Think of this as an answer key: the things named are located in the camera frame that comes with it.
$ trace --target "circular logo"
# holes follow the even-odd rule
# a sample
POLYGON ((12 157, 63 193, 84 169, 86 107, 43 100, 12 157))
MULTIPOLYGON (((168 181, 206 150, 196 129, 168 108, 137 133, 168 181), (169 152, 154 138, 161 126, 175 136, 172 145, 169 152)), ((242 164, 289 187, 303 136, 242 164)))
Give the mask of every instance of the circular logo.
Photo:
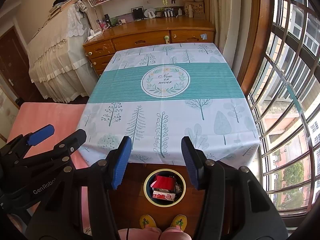
POLYGON ((156 98, 174 97, 186 90, 189 84, 189 73, 173 65, 153 68, 141 79, 143 91, 156 98))

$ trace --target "box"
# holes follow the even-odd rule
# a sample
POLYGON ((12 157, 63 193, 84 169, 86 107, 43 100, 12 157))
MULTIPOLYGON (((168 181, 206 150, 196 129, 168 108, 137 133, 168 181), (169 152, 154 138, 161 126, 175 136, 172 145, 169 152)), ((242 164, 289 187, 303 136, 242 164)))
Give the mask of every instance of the box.
POLYGON ((154 190, 152 197, 158 198, 158 199, 174 201, 174 198, 176 197, 176 195, 174 193, 164 193, 164 192, 154 190))

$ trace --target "yellow slipper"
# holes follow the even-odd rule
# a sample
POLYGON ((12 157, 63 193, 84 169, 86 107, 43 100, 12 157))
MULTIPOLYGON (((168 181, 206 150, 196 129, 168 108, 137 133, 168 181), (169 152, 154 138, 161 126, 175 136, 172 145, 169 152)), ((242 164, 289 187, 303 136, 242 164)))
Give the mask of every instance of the yellow slipper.
POLYGON ((186 226, 187 226, 187 217, 185 215, 177 215, 170 227, 175 227, 175 228, 178 228, 178 229, 181 229, 182 231, 184 231, 186 229, 186 226))
POLYGON ((153 220, 153 218, 150 215, 142 215, 139 219, 139 223, 142 229, 151 227, 151 228, 156 228, 156 222, 153 220))

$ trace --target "dresser drawer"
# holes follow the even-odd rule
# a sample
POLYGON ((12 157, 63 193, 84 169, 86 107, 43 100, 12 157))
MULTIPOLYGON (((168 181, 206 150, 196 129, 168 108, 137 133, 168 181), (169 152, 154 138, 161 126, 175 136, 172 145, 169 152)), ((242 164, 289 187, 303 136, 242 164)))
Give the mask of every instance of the dresser drawer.
POLYGON ((96 73, 98 74, 99 77, 101 77, 103 70, 96 70, 96 73))
POLYGON ((91 63, 96 71, 98 70, 104 70, 108 63, 110 62, 111 58, 113 57, 114 54, 112 55, 107 55, 103 57, 96 57, 91 60, 91 63))
POLYGON ((101 57, 105 55, 115 54, 115 49, 112 46, 111 40, 101 41, 84 47, 89 59, 101 57))
POLYGON ((116 51, 119 51, 123 49, 165 44, 164 37, 169 35, 169 31, 137 33, 114 38, 112 42, 116 51))
POLYGON ((171 32, 172 43, 184 42, 213 42, 213 31, 195 31, 195 30, 173 30, 171 32), (201 34, 207 34, 207 39, 203 40, 201 34))

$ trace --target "door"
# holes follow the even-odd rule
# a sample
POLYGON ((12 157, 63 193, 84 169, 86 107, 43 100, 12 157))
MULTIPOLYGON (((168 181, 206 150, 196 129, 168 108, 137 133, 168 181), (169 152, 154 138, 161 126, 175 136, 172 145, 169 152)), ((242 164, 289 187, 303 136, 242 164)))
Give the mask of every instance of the door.
POLYGON ((8 85, 25 102, 44 99, 29 77, 29 60, 14 27, 0 38, 0 71, 8 85))

